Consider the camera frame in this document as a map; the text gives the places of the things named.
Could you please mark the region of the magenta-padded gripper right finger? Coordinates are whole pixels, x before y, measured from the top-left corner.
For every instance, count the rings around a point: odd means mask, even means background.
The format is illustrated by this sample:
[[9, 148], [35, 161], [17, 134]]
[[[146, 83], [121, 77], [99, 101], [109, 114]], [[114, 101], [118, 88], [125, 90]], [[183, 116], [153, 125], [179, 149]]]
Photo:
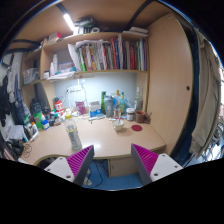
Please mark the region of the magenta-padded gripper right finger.
[[131, 155], [143, 185], [157, 181], [182, 169], [166, 153], [156, 154], [136, 144], [131, 145]]

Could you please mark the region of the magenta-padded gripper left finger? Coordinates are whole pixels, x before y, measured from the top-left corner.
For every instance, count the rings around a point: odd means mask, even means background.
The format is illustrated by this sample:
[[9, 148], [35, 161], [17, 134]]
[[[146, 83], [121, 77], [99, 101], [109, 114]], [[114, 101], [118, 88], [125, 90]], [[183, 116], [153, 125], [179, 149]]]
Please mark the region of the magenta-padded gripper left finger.
[[93, 157], [94, 146], [90, 145], [71, 156], [58, 157], [45, 171], [82, 186]]

